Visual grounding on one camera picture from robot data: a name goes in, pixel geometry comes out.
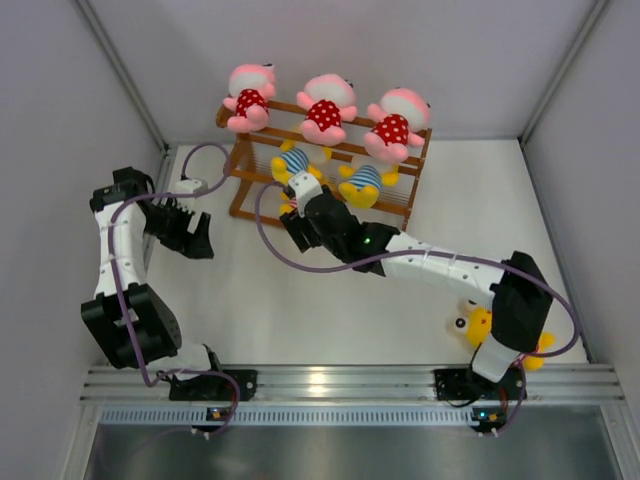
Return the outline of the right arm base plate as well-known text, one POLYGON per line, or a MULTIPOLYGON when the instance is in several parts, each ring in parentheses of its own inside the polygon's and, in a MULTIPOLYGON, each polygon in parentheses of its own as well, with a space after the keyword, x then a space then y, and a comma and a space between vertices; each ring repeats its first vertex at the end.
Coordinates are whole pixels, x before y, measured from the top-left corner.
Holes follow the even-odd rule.
POLYGON ((497 383, 472 372, 470 368, 441 368, 434 372, 436 398, 451 403, 517 400, 524 385, 516 368, 507 370, 497 383))

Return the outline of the pink red-dotted toy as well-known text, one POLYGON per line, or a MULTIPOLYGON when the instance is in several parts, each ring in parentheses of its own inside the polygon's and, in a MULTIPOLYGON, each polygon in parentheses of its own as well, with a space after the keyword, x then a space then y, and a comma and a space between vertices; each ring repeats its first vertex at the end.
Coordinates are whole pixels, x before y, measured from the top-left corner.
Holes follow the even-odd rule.
POLYGON ((417 92, 391 89, 378 103, 371 103, 366 114, 374 126, 364 135, 363 145, 372 158, 399 164, 408 158, 410 147, 424 145, 419 132, 428 127, 431 107, 417 92))
POLYGON ((306 111, 299 130, 308 142, 333 147, 345 141, 342 124, 357 116, 356 96, 349 81, 333 73, 315 76, 297 93, 296 102, 306 111))
POLYGON ((264 129, 269 122, 268 102, 275 96, 275 67, 272 63, 236 67, 228 82, 223 105, 232 112, 227 128, 238 134, 264 129))

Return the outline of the yellow blue-striped toy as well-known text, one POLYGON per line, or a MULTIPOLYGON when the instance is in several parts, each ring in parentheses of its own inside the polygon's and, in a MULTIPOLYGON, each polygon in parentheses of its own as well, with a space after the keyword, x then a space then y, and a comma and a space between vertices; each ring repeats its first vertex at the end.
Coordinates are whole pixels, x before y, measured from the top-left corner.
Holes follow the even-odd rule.
POLYGON ((271 160, 271 175, 274 180, 286 184, 295 174, 306 171, 323 183, 321 167, 331 157, 330 147, 286 139, 280 145, 280 153, 271 160))
POLYGON ((397 164, 356 155, 350 163, 338 167, 341 177, 338 191, 352 206, 369 209, 378 201, 383 186, 398 182, 398 170, 397 164))

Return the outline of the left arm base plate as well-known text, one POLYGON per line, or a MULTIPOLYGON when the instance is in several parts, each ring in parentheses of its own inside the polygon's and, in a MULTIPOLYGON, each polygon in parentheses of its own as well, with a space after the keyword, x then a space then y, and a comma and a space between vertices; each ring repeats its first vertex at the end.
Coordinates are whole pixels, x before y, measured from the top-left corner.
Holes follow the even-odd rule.
MULTIPOLYGON (((240 400, 251 400, 257 390, 258 371, 252 369, 224 370, 239 386, 240 400)), ((235 401, 236 392, 233 385, 222 378, 198 375, 191 379, 179 380, 169 377, 169 399, 172 401, 235 401)))

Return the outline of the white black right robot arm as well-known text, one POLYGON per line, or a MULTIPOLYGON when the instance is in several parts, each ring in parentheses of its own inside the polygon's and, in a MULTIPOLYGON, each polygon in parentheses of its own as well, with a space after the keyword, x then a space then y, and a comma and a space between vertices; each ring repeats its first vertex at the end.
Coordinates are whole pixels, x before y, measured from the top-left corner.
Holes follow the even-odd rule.
POLYGON ((280 220, 300 251, 323 247, 355 271, 442 286, 467 301, 471 324, 465 334, 473 356, 466 382, 475 395, 500 389, 516 361, 529 370, 543 365, 554 342, 543 329, 552 297, 529 254, 515 251, 489 262, 466 258, 396 227, 359 221, 326 187, 297 196, 287 186, 283 194, 290 203, 280 220))

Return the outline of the yellow pink-striped toy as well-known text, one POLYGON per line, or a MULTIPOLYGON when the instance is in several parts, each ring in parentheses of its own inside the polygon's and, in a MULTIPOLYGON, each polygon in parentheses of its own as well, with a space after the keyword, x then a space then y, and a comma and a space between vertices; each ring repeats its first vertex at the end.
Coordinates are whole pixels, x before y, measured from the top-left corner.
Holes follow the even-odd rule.
MULTIPOLYGON (((458 315, 449 319, 445 325, 448 335, 455 339, 467 353, 475 349, 486 339, 492 326, 492 313, 471 300, 459 303, 458 315)), ((547 352, 555 343, 550 332, 542 332, 536 347, 536 353, 547 352)), ((536 371, 543 367, 544 358, 522 355, 519 360, 526 371, 536 371)))
POLYGON ((283 190, 281 193, 281 204, 279 207, 279 214, 289 214, 297 210, 298 202, 297 197, 294 193, 289 192, 288 190, 283 190))

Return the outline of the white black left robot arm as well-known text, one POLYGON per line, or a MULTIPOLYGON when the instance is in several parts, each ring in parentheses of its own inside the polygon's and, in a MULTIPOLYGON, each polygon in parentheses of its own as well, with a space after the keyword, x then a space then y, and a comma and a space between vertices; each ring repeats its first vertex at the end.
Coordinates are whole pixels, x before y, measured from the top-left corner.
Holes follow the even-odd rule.
POLYGON ((144 240, 191 260, 214 257, 210 214, 196 208, 208 185, 181 177, 171 192, 156 195, 151 178, 133 168, 114 171, 112 184, 93 192, 90 209, 100 234, 98 283, 82 303, 81 318, 116 369, 151 366, 170 371, 173 382, 191 379, 204 399, 219 397, 226 376, 214 352, 184 341, 170 307, 147 281, 144 240))

